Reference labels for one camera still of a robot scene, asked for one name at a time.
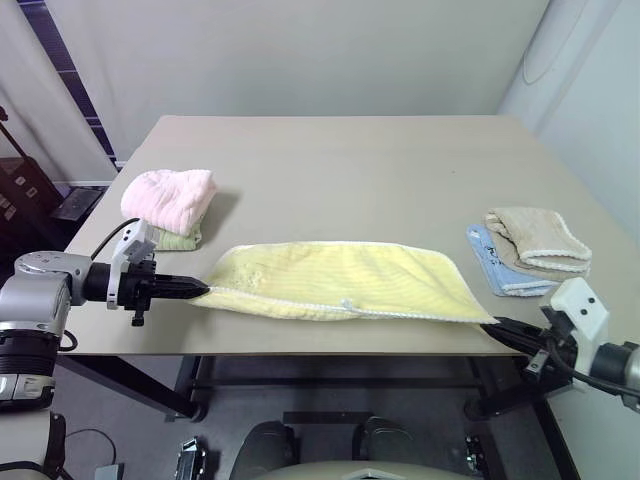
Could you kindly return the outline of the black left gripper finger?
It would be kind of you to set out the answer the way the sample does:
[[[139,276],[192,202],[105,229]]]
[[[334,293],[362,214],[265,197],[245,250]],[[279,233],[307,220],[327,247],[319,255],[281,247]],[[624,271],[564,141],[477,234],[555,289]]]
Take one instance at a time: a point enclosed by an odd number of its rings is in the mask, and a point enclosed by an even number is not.
[[[189,288],[158,288],[153,290],[153,297],[160,299],[189,300],[208,293],[207,287]]]
[[[209,286],[193,277],[181,275],[156,274],[154,276],[156,289],[161,290],[208,290]]]

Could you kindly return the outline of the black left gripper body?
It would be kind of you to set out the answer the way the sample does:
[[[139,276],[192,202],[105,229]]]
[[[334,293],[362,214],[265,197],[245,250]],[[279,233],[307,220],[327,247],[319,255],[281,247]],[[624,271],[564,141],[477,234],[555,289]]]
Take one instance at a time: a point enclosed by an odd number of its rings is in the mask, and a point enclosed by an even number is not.
[[[143,260],[130,264],[121,274],[118,289],[118,305],[132,313],[131,325],[142,327],[145,313],[150,309],[151,300],[157,293],[156,262]]]

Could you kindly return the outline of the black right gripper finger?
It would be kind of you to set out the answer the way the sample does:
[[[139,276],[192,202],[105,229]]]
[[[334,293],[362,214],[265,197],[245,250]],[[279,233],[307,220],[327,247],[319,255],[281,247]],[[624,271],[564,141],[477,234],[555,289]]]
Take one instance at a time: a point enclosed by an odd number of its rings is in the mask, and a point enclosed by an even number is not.
[[[543,329],[526,322],[507,317],[497,317],[496,320],[498,323],[494,328],[503,336],[527,340],[541,340],[545,336]]]
[[[482,325],[482,330],[501,344],[520,353],[533,356],[540,350],[540,340],[527,340],[503,336],[494,328],[495,324]]]

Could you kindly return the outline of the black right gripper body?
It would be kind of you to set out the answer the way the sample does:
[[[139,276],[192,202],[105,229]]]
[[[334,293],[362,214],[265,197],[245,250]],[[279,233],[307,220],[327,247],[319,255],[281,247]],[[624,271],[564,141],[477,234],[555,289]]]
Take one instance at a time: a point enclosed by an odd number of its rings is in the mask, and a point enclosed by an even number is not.
[[[576,362],[575,325],[565,312],[551,306],[542,306],[541,311],[549,327],[538,335],[540,346],[523,371],[524,379],[540,386],[570,386]]]

